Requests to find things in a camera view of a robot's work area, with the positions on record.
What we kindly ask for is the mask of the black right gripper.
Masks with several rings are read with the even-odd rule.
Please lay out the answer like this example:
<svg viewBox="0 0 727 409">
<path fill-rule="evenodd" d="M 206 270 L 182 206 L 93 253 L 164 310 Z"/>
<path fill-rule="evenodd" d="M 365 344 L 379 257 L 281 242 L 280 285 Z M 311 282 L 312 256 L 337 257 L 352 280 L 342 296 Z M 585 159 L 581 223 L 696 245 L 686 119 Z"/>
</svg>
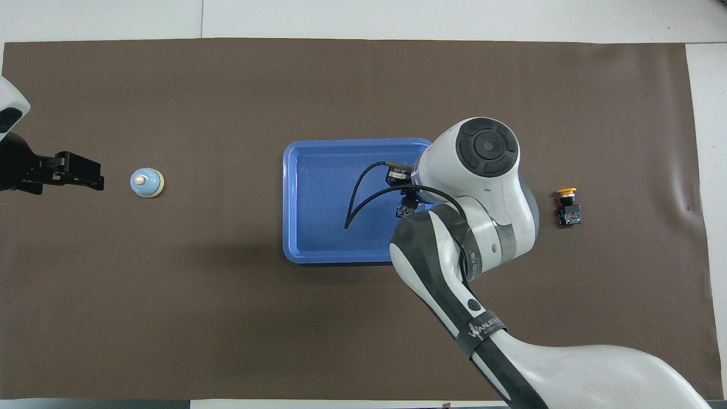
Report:
<svg viewBox="0 0 727 409">
<path fill-rule="evenodd" d="M 385 165 L 387 166 L 385 182 L 389 187 L 412 185 L 411 173 L 415 170 L 413 166 L 401 165 L 392 161 L 386 161 Z"/>
</svg>

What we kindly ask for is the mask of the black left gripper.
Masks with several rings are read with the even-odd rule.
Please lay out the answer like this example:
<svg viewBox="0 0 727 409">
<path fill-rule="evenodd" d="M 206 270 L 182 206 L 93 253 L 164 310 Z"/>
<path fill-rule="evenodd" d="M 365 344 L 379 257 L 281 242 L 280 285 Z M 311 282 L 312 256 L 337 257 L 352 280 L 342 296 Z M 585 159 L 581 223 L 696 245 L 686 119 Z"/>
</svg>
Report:
<svg viewBox="0 0 727 409">
<path fill-rule="evenodd" d="M 100 163 L 70 151 L 60 151 L 55 158 L 57 181 L 49 166 L 53 158 L 37 155 L 22 137 L 8 133 L 1 142 L 1 190 L 40 195 L 44 185 L 56 184 L 104 190 L 105 178 Z"/>
</svg>

